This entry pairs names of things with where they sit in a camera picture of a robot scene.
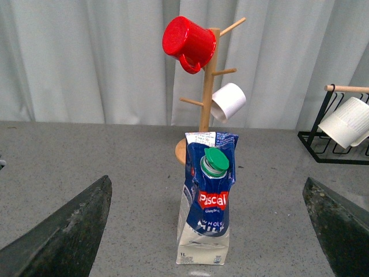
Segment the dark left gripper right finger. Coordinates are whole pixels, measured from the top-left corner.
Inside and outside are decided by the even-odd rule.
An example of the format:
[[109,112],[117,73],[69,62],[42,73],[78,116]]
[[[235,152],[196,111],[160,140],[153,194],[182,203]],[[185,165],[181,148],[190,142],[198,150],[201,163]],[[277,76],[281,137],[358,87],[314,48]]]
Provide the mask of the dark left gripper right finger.
[[368,211],[311,177],[302,195],[335,276],[368,276]]

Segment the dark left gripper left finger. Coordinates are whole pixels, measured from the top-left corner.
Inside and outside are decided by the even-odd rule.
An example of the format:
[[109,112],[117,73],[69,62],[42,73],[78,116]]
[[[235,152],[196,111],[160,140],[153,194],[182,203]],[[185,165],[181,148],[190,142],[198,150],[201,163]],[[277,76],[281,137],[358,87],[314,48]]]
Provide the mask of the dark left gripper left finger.
[[112,182],[104,175],[1,249],[1,276],[89,276],[107,223]]

